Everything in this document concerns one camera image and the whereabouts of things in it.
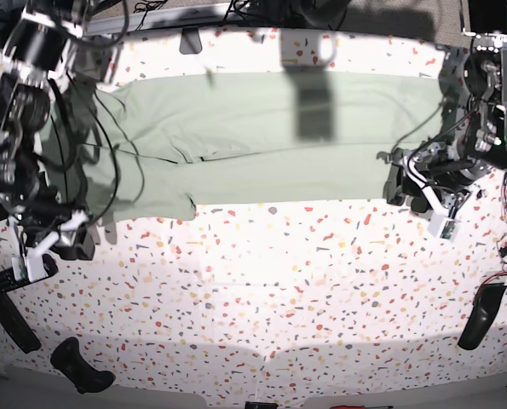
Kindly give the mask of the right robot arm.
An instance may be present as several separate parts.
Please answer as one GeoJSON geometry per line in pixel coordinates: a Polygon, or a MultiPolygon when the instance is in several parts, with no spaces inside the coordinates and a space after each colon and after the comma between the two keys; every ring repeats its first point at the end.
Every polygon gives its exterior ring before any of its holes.
{"type": "Polygon", "coordinates": [[[73,198],[52,185],[51,170],[80,172],[78,138],[56,83],[76,53],[118,45],[114,39],[85,37],[90,20],[112,1],[28,1],[3,47],[0,77],[0,220],[7,219],[15,254],[15,282],[29,285],[54,274],[51,252],[89,260],[88,232],[98,221],[86,203],[87,182],[73,198]]]}

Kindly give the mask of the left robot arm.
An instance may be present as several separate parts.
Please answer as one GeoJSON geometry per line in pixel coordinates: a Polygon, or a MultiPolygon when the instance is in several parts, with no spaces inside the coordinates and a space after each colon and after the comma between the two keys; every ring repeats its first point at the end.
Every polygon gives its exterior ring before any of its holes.
{"type": "Polygon", "coordinates": [[[447,91],[440,105],[457,98],[454,123],[414,149],[393,146],[378,154],[390,166],[387,203],[410,202],[412,211],[428,212],[429,232],[450,241],[473,183],[507,170],[507,1],[462,1],[460,7],[462,33],[470,38],[458,65],[462,90],[447,91]]]}

